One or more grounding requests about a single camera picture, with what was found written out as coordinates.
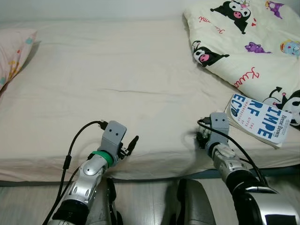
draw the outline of book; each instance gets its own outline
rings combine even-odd
[[[229,123],[274,147],[281,147],[287,137],[292,114],[274,106],[234,94],[225,112]]]

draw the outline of green ring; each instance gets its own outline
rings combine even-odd
[[[96,154],[96,155],[99,155],[99,156],[103,157],[107,161],[108,167],[111,167],[113,165],[113,158],[107,152],[105,152],[105,151],[93,151],[92,154]]]

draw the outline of purple cartoon character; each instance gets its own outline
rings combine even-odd
[[[266,1],[266,8],[271,10],[275,16],[277,16],[278,18],[282,19],[282,17],[280,16],[280,12],[279,9],[280,7],[282,7],[284,4],[282,3],[275,3],[273,1]]]
[[[250,52],[254,52],[254,53],[266,53],[264,51],[264,49],[261,47],[261,45],[257,45],[254,42],[249,42],[248,45],[245,46],[245,49],[250,53]]]

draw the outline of bed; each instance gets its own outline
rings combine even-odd
[[[74,135],[84,124],[101,119],[127,127],[125,146],[140,137],[132,155],[108,176],[160,179],[213,168],[195,144],[196,121],[224,111],[239,91],[193,59],[181,16],[6,18],[0,29],[36,29],[37,37],[22,70],[1,91],[0,180],[59,181]],[[290,127],[283,147],[274,149],[230,128],[230,135],[262,168],[299,164],[299,134]],[[79,136],[68,176],[98,148],[101,135],[94,126]]]

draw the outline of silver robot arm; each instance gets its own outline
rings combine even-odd
[[[85,225],[102,175],[109,167],[117,165],[120,159],[129,156],[135,147],[138,136],[127,149],[123,148],[121,141],[126,130],[115,121],[107,124],[100,147],[92,153],[90,160],[80,166],[78,179],[48,225]]]
[[[225,113],[215,112],[201,121],[228,134],[229,122]],[[300,225],[294,207],[277,191],[256,179],[227,142],[226,137],[212,131],[205,150],[232,194],[239,224]]]

